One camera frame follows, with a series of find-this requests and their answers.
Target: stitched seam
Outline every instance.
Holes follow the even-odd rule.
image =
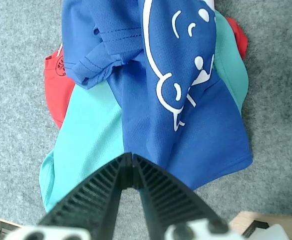
[[[104,31],[104,32],[100,32],[101,34],[107,34],[107,33],[114,33],[114,32],[119,32],[119,31],[125,31],[125,30],[134,30],[134,29],[140,29],[140,26],[137,27],[131,27],[131,28],[122,28],[122,29],[117,29],[117,30],[113,30],[113,31]]]
[[[50,168],[51,168],[51,164],[49,165],[49,168],[48,168],[48,171],[47,171],[47,174],[46,174],[46,177],[45,177],[45,185],[47,183],[47,177],[48,177]],[[49,181],[47,189],[46,189],[46,196],[45,196],[45,200],[44,200],[44,205],[46,205],[46,202],[47,202],[47,198],[48,198],[47,197],[47,193],[48,193],[48,189],[49,189],[50,185],[51,185],[51,182]]]
[[[88,62],[90,62],[91,64],[93,64],[96,68],[98,68],[98,69],[100,69],[100,70],[102,70],[102,68],[101,67],[99,67],[99,66],[97,66],[96,64],[94,64],[91,60],[89,60],[89,58],[87,58],[86,56],[85,56],[85,59],[87,59],[88,60]]]
[[[97,72],[97,71],[93,71],[93,70],[89,69],[88,67],[86,67],[85,64],[82,63],[82,61],[79,61],[79,62],[80,62],[80,63],[81,63],[81,64],[82,64],[87,70],[89,70],[89,71],[91,71],[91,72],[93,72],[93,73],[97,73],[97,74],[99,73],[99,72]]]
[[[135,37],[140,37],[140,36],[141,36],[141,34],[131,35],[131,36],[126,36],[126,37],[122,37],[122,38],[118,38],[118,39],[113,39],[113,40],[109,40],[109,41],[104,41],[104,43],[114,42],[114,41],[119,41],[119,40],[123,40],[123,39],[130,39],[130,38],[135,38]]]

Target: gray carpet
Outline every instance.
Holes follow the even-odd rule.
[[[250,44],[243,116],[254,163],[197,190],[221,216],[292,215],[292,1],[218,0]],[[47,110],[43,59],[60,44],[60,0],[0,0],[0,218],[35,224],[44,210],[38,172],[58,133]],[[147,236],[136,192],[123,195],[116,239]]]

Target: blue shirt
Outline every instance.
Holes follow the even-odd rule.
[[[126,152],[192,189],[252,162],[240,112],[212,69],[215,13],[206,0],[66,0],[66,74],[107,79],[122,108]]]

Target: printed logo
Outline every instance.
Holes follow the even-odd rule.
[[[162,89],[163,89],[163,85],[164,82],[166,80],[173,80],[173,86],[175,88],[175,92],[176,92],[176,96],[175,96],[175,101],[178,102],[181,99],[181,86],[179,85],[179,83],[177,83],[177,80],[174,80],[173,78],[173,74],[171,72],[167,72],[167,73],[162,73],[157,64],[155,63],[155,60],[152,56],[151,53],[151,49],[150,49],[150,38],[149,38],[149,22],[150,22],[150,12],[151,12],[151,5],[152,5],[152,1],[153,0],[145,0],[145,4],[144,4],[144,9],[143,9],[143,30],[144,30],[144,41],[145,41],[145,50],[146,50],[146,55],[147,55],[147,59],[148,62],[150,64],[151,69],[153,70],[153,72],[156,74],[156,76],[158,77],[158,82],[157,82],[157,86],[156,86],[156,94],[158,97],[158,100],[160,102],[160,104],[168,111],[170,111],[173,115],[173,129],[176,132],[179,128],[179,126],[184,126],[185,123],[182,122],[181,120],[178,121],[178,115],[182,112],[184,106],[180,107],[180,108],[175,108],[173,107],[171,104],[167,103],[167,99],[165,99],[163,97],[162,94]],[[214,2],[213,0],[204,0],[204,2],[206,3],[206,6],[209,7],[211,10],[214,11]],[[211,18],[209,16],[209,12],[204,9],[204,8],[199,8],[198,11],[198,18],[201,19],[201,21],[203,22],[203,24],[207,24],[211,21]],[[174,37],[177,38],[179,41],[180,40],[180,35],[177,31],[176,28],[176,21],[178,21],[178,17],[182,15],[182,11],[178,10],[176,11],[171,18],[171,26],[172,26],[172,31],[174,33]],[[193,36],[193,29],[196,27],[196,23],[192,22],[187,26],[187,32],[189,37],[192,38]],[[194,57],[191,61],[193,62],[194,66],[199,72],[197,77],[193,80],[191,86],[189,87],[188,91],[187,91],[187,100],[190,102],[190,104],[195,108],[196,107],[196,102],[193,100],[193,98],[189,95],[189,90],[192,86],[204,83],[206,81],[208,81],[210,79],[211,76],[211,71],[212,71],[212,66],[213,66],[213,62],[214,62],[214,54],[212,54],[212,56],[210,57],[211,59],[211,63],[210,63],[210,71],[206,72],[204,70],[204,66],[205,66],[205,60],[202,56],[198,55],[196,57]]]
[[[56,73],[59,76],[65,76],[66,75],[63,56],[60,56],[60,58],[57,61],[57,64],[56,64]]]

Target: folded clothing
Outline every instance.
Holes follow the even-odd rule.
[[[45,59],[45,96],[52,119],[61,128],[75,82],[66,76],[63,51],[56,51]]]
[[[105,163],[124,153],[121,108],[106,81],[75,86],[53,151],[39,173],[47,211]]]
[[[232,30],[234,31],[240,56],[242,57],[242,59],[244,59],[246,57],[246,52],[248,48],[248,37],[245,35],[244,31],[241,29],[239,24],[237,24],[235,19],[227,17],[227,21],[229,22]]]

